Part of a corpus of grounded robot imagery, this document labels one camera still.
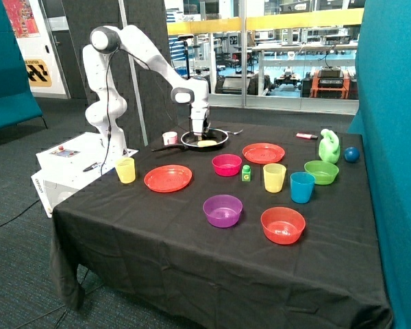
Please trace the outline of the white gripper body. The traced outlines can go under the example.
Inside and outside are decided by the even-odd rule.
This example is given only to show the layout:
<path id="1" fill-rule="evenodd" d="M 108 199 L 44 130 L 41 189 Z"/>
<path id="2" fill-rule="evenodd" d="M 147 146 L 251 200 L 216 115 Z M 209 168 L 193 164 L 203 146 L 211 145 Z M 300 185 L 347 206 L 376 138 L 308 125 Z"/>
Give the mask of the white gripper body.
<path id="1" fill-rule="evenodd" d="M 194 134 L 206 133 L 209 129 L 208 115 L 210 113 L 209 107 L 195 108 L 190 110 L 190 122 L 192 126 L 192 132 Z"/>

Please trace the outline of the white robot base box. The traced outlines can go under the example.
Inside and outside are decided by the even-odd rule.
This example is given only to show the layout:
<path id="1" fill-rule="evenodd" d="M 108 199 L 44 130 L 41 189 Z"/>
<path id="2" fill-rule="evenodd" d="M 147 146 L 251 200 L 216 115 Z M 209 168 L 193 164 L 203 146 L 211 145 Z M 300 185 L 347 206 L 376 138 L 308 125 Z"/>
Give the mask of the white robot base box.
<path id="1" fill-rule="evenodd" d="M 118 156 L 105 157 L 100 134 L 85 132 L 36 154 L 40 170 L 33 185 L 48 217 L 53 209 L 114 168 Z"/>

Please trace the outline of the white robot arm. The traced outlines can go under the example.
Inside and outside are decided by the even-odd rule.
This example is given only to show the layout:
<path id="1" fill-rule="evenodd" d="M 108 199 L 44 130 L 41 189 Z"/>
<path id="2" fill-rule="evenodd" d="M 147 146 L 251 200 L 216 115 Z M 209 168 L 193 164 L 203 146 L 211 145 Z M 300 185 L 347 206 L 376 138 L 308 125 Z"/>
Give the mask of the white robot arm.
<path id="1" fill-rule="evenodd" d="M 208 131 L 207 81 L 182 78 L 147 35 L 134 25 L 123 29 L 98 27 L 91 32 L 90 44 L 83 49 L 88 86 L 99 98 L 87 108 L 86 120 L 99 131 L 110 156 L 121 157 L 127 152 L 125 134 L 116 124 L 116 119 L 126 112 L 127 102 L 117 91 L 110 70 L 110 60 L 117 51 L 126 52 L 142 68 L 160 74 L 172 87 L 174 103 L 190 105 L 190 122 L 196 136 Z"/>

